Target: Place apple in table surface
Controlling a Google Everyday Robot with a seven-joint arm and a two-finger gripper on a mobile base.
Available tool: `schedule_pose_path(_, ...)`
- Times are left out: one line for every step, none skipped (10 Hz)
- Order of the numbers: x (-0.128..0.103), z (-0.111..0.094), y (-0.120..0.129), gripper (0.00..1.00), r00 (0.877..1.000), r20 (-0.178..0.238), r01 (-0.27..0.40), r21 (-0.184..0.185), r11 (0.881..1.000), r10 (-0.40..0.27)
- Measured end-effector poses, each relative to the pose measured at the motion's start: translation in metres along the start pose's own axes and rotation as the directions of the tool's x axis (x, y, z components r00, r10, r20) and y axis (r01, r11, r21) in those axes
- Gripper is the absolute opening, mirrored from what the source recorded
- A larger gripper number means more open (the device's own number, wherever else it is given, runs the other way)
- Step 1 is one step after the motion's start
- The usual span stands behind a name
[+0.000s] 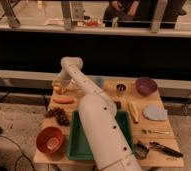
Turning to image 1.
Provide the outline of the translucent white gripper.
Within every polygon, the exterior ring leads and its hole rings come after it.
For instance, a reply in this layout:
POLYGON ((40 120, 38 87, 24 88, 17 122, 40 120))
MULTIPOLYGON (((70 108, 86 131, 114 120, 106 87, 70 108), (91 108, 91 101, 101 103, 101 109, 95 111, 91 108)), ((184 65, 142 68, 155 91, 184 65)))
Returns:
POLYGON ((63 93, 67 91, 68 88, 71 88, 75 85, 74 80, 64 71, 60 71, 52 82, 53 86, 61 86, 63 88, 63 93))

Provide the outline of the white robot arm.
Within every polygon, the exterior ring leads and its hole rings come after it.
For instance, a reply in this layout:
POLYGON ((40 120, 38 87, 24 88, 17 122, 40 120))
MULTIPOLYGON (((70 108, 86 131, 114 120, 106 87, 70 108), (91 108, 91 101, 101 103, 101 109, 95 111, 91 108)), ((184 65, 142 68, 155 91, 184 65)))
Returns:
POLYGON ((115 116, 114 101, 81 68, 80 57, 63 57, 61 71, 53 80, 66 87, 74 80, 84 92, 78 104, 79 118, 99 171, 142 171, 115 116))

